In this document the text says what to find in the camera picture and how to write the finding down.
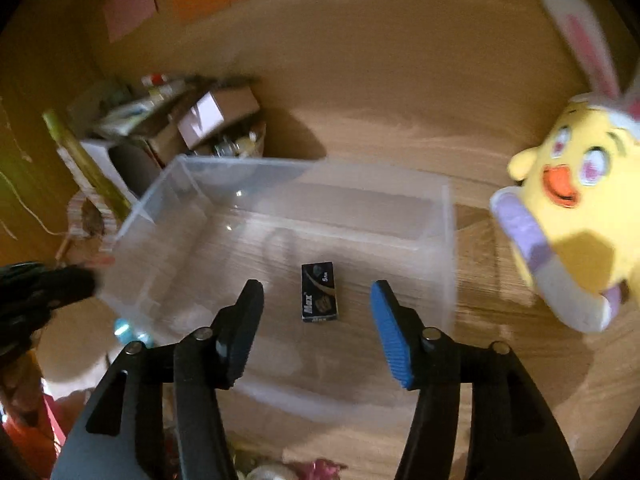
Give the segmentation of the blue tape roll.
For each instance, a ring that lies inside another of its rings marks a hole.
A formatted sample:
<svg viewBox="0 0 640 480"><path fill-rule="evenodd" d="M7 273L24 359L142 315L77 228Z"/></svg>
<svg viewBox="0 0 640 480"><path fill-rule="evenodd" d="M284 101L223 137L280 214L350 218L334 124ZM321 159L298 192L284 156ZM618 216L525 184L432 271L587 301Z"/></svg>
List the blue tape roll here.
<svg viewBox="0 0 640 480"><path fill-rule="evenodd" d="M134 324L131 324L124 318L116 318L113 333L116 339L123 346L126 346L126 344L130 344L130 342L133 341L140 341L148 348L153 348L155 346L154 340L148 332Z"/></svg>

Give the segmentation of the pink plastic hair clip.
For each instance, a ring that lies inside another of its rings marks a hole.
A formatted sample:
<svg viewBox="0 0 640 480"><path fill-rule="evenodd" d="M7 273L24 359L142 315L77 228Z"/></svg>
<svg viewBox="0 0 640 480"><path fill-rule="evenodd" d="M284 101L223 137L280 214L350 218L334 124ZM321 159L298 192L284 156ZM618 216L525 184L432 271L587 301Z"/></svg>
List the pink plastic hair clip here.
<svg viewBox="0 0 640 480"><path fill-rule="evenodd" d="M311 462L288 463L288 468L291 468L300 480L340 480L341 472L347 466L327 458L316 458Z"/></svg>

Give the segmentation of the small black box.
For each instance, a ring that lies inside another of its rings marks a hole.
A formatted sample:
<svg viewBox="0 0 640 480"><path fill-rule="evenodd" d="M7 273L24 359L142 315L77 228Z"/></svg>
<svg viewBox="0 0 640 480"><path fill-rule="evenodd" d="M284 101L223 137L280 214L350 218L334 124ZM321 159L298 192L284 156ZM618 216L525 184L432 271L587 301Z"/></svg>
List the small black box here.
<svg viewBox="0 0 640 480"><path fill-rule="evenodd" d="M300 268L302 320L305 323L338 318L334 265L331 261L306 263Z"/></svg>

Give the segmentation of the red envelope packet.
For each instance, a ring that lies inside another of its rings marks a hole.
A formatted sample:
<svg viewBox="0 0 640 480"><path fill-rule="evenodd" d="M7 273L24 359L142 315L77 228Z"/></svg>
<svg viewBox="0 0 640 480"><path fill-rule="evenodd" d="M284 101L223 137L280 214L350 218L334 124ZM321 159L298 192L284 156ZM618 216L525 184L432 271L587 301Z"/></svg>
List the red envelope packet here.
<svg viewBox="0 0 640 480"><path fill-rule="evenodd" d="M62 408L49 393L39 391L39 395L35 426L20 422L11 413L9 404L2 401L1 406L6 412L2 427L36 476L49 479L70 431L70 424Z"/></svg>

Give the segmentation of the white folded paper letter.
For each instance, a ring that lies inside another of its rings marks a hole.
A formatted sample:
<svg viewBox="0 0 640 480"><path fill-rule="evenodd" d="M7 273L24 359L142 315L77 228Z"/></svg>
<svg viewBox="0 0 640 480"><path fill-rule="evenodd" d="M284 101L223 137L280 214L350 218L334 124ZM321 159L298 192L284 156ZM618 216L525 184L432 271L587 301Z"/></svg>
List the white folded paper letter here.
<svg viewBox="0 0 640 480"><path fill-rule="evenodd" d="M137 146L94 139L80 145L131 203L140 200L160 175L160 166Z"/></svg>

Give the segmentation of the yellow chick bunny plush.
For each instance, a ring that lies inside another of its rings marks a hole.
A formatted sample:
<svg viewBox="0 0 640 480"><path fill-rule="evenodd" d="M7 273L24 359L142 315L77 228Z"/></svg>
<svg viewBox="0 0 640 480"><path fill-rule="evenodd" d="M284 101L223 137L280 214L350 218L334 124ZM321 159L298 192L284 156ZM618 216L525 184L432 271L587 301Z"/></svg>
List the yellow chick bunny plush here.
<svg viewBox="0 0 640 480"><path fill-rule="evenodd" d="M541 0L590 90L573 96L536 148L508 165L489 209L518 273L566 326L601 333L639 297L639 81L618 84L586 0Z"/></svg>

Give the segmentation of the stack of books papers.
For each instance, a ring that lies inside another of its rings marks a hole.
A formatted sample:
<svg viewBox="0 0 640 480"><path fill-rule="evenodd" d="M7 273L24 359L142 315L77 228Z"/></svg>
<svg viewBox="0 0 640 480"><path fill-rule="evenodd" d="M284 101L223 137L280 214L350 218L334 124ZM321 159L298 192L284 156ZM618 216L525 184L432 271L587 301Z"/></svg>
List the stack of books papers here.
<svg viewBox="0 0 640 480"><path fill-rule="evenodd" d="M140 92L119 78L93 84L67 107L81 140L107 140L141 148L160 166L186 151L177 139L180 110L214 82L200 75L151 74Z"/></svg>

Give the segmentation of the small white cardboard box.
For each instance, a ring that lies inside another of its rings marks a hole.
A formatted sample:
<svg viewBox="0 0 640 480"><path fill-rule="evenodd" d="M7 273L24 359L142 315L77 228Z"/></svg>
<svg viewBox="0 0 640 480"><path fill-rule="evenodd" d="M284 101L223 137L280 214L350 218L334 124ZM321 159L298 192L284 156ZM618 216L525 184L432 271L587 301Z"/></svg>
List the small white cardboard box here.
<svg viewBox="0 0 640 480"><path fill-rule="evenodd" d="M189 150L214 134L260 111L250 87L209 90L178 121L178 131Z"/></svg>

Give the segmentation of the translucent plastic storage bin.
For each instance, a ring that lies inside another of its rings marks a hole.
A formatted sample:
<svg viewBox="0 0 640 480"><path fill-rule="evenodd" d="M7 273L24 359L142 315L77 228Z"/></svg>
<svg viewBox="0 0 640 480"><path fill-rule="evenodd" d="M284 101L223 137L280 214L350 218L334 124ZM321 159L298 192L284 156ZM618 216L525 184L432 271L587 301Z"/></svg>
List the translucent plastic storage bin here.
<svg viewBox="0 0 640 480"><path fill-rule="evenodd" d="M213 321L245 283L265 309L235 388L315 422L393 427L416 395L390 374L369 306L390 283L421 320L449 330L457 301L446 178L393 166L181 156L118 234L100 296L170 344ZM300 268L334 265L338 318L302 320Z"/></svg>

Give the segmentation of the pink paper note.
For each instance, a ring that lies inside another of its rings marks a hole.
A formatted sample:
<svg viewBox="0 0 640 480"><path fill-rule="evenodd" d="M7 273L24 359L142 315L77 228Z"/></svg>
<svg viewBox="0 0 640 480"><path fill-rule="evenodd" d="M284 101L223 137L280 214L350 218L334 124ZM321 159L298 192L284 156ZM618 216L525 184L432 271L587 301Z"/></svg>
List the pink paper note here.
<svg viewBox="0 0 640 480"><path fill-rule="evenodd" d="M102 12L108 40L121 40L157 12L155 0L105 0Z"/></svg>

